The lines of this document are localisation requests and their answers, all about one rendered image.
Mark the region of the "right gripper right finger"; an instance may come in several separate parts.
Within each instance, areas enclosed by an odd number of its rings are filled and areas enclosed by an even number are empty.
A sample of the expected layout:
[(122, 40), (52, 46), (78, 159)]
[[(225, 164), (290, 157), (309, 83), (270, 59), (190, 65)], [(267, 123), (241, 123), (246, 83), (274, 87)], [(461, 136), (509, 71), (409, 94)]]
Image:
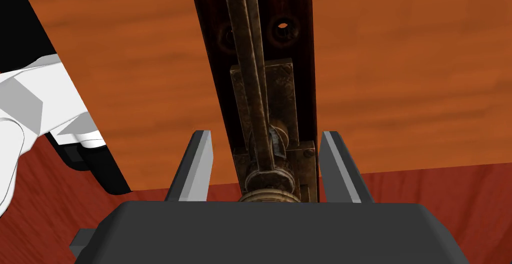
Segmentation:
[(322, 133), (319, 168), (327, 202), (374, 202), (359, 169), (337, 131)]

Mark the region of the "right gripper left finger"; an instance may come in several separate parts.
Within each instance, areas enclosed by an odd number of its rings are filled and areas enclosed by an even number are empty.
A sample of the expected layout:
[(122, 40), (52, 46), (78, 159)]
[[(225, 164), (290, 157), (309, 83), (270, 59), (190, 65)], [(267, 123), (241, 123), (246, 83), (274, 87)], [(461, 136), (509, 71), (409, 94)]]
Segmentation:
[(196, 130), (188, 143), (165, 201), (206, 201), (213, 159), (211, 132)]

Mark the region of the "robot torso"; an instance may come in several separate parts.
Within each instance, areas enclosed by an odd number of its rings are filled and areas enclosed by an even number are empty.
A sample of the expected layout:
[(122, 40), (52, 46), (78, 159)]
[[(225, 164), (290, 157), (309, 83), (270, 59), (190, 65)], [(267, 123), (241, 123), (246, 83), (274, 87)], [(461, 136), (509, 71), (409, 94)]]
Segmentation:
[(19, 158), (45, 136), (111, 195), (131, 189), (28, 0), (0, 0), (0, 218)]

